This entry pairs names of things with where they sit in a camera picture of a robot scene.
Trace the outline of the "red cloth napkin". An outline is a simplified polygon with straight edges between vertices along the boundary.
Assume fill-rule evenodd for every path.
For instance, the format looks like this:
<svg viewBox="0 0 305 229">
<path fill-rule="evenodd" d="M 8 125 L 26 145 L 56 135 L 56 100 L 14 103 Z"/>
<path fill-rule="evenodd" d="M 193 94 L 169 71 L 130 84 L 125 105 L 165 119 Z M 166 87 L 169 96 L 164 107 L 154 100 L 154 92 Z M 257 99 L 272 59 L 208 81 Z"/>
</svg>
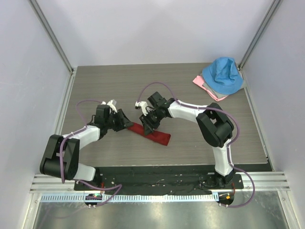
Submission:
<svg viewBox="0 0 305 229">
<path fill-rule="evenodd" d="M 128 127 L 127 129 L 163 146 L 168 146 L 171 139 L 170 134 L 159 131 L 154 131 L 152 134 L 145 135 L 144 127 L 138 123 L 133 123 L 133 126 Z"/>
</svg>

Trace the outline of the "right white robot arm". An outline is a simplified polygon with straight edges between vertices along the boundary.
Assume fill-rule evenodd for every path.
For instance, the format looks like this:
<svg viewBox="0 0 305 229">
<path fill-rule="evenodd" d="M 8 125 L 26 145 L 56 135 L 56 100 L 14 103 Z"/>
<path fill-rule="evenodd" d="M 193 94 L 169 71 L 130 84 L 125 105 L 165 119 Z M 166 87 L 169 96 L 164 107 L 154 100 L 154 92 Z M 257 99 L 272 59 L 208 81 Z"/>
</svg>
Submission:
<svg viewBox="0 0 305 229">
<path fill-rule="evenodd" d="M 165 99 L 158 92 L 148 98 L 148 102 L 137 101 L 135 108 L 142 111 L 140 121 L 144 134 L 156 131 L 164 118 L 180 118 L 198 124 L 201 134 L 212 147 L 215 159 L 215 182 L 220 188 L 227 188 L 235 174 L 231 147 L 234 125 L 227 114 L 216 103 L 210 105 L 188 104 L 174 98 Z"/>
</svg>

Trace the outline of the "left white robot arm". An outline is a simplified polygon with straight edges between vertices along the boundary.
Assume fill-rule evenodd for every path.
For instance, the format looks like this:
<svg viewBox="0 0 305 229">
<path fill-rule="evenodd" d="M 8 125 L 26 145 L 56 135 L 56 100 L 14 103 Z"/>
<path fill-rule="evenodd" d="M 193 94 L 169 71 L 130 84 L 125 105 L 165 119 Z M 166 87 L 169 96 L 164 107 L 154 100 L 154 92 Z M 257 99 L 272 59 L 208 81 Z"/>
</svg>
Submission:
<svg viewBox="0 0 305 229">
<path fill-rule="evenodd" d="M 102 183 L 99 169 L 79 162 L 80 150 L 101 140 L 108 130 L 119 132 L 133 126 L 122 109 L 100 104 L 91 122 L 66 135 L 51 135 L 40 164 L 44 175 L 66 180 L 81 180 L 90 190 L 97 190 Z"/>
</svg>

